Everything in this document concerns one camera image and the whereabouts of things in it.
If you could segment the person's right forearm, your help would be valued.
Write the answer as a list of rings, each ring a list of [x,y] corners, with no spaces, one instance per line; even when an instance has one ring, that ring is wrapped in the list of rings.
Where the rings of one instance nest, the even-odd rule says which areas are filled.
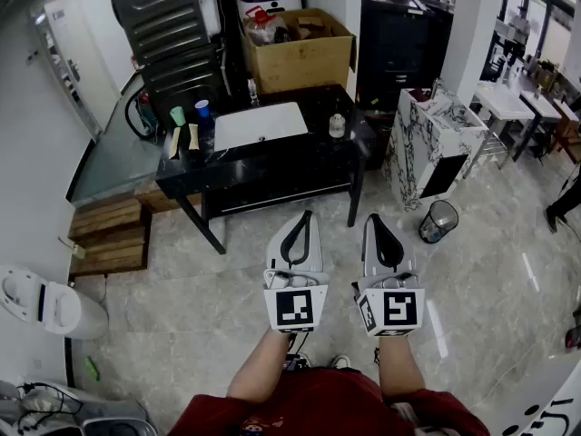
[[[386,398],[411,394],[426,387],[407,337],[379,338],[379,387]]]

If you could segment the clear jug with red cap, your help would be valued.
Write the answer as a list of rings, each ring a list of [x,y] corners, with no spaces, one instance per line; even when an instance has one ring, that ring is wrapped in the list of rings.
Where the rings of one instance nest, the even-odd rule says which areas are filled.
[[[246,36],[257,46],[275,45],[274,32],[277,26],[288,29],[285,21],[279,15],[268,14],[259,5],[245,13],[243,26]]]

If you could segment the small brown cardboard box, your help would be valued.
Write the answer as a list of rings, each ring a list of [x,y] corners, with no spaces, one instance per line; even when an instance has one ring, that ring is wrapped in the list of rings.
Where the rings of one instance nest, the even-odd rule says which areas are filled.
[[[326,28],[323,19],[317,16],[298,17],[297,34],[299,40],[326,37]]]

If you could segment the large cardboard box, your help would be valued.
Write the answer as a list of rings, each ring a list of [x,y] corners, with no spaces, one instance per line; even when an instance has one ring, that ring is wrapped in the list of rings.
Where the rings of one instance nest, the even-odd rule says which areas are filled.
[[[319,8],[278,14],[286,23],[291,41],[257,46],[242,29],[247,69],[260,94],[339,84],[346,87],[349,72],[356,70],[357,37],[340,21]],[[326,37],[299,40],[297,18],[323,19]]]

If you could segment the black marble counter table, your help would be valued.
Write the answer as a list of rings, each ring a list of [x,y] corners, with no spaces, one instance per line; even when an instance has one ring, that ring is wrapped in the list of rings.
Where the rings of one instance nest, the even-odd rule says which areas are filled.
[[[261,106],[296,102],[307,125],[306,134],[249,144],[232,149],[214,151],[214,127],[199,129],[200,149],[188,149],[190,136],[184,134],[179,140],[178,155],[169,158],[164,151],[159,162],[155,181],[167,194],[170,179],[186,170],[209,167],[217,162],[248,158],[255,155],[272,154],[286,164],[296,164],[308,151],[330,148],[332,146],[356,145],[370,155],[376,135],[356,109],[344,88],[338,84],[266,94],[260,98]],[[341,138],[329,135],[329,119],[334,114],[342,114],[346,120],[345,134]]]

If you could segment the black ribbed metal appliance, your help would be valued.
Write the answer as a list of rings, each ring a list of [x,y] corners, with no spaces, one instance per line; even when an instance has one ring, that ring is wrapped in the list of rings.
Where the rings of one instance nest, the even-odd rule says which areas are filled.
[[[216,44],[187,50],[168,59],[146,65],[142,78],[153,110],[162,126],[172,130],[170,111],[181,106],[186,118],[194,116],[195,104],[208,100],[216,109],[227,98]]]
[[[148,65],[206,46],[200,0],[111,0],[133,55]]]

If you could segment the white rectangular sink basin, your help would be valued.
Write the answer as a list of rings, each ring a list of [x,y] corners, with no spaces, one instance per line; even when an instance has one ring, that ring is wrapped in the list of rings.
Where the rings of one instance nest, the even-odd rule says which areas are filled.
[[[273,104],[219,116],[214,151],[306,134],[307,125],[296,102]]]

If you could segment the white framed door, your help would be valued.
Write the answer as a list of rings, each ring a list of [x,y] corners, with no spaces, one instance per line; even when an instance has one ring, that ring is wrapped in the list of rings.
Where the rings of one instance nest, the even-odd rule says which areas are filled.
[[[76,0],[33,5],[31,16],[56,79],[88,133],[106,132],[121,97]]]

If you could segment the blue plastic cup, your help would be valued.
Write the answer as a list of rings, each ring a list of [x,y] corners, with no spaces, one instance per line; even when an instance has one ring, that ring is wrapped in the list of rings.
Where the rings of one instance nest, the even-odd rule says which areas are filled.
[[[207,99],[200,100],[195,104],[198,125],[201,129],[208,129],[213,126],[210,103]]]

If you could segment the white toilet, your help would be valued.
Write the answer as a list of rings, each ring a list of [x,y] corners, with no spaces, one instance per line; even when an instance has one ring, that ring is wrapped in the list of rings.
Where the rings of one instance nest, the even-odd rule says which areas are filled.
[[[70,339],[95,340],[108,330],[108,314],[98,302],[23,267],[0,265],[0,306],[22,322]]]

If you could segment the white plastic appliance panel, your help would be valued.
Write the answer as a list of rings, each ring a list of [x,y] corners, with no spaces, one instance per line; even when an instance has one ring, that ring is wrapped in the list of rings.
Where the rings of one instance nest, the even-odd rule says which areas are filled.
[[[201,0],[201,9],[204,25],[210,38],[218,35],[222,30],[217,0]]]

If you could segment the black cabinet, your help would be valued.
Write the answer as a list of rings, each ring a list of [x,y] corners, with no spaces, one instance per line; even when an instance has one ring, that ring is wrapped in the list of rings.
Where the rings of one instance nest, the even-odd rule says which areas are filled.
[[[441,73],[453,17],[437,0],[361,0],[359,106],[390,113],[402,89],[430,88]]]

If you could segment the wooden pallet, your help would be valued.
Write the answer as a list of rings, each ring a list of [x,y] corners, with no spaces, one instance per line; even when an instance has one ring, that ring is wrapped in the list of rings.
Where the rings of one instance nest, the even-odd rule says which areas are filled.
[[[84,257],[72,257],[69,276],[146,269],[151,224],[151,211],[134,197],[77,210],[68,238]]]

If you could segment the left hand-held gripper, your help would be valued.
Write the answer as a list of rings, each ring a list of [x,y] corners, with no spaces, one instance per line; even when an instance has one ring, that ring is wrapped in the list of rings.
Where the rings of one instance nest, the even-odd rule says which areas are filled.
[[[319,324],[330,284],[322,271],[318,219],[312,211],[290,218],[267,245],[264,299],[271,328],[311,332]],[[290,269],[294,265],[300,271]]]

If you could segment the marble-pattern vanity cabinet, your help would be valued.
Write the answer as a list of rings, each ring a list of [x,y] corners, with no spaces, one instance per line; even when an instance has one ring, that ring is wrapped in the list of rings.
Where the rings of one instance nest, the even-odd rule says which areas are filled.
[[[448,198],[477,158],[488,127],[453,93],[403,89],[382,172],[404,211]]]

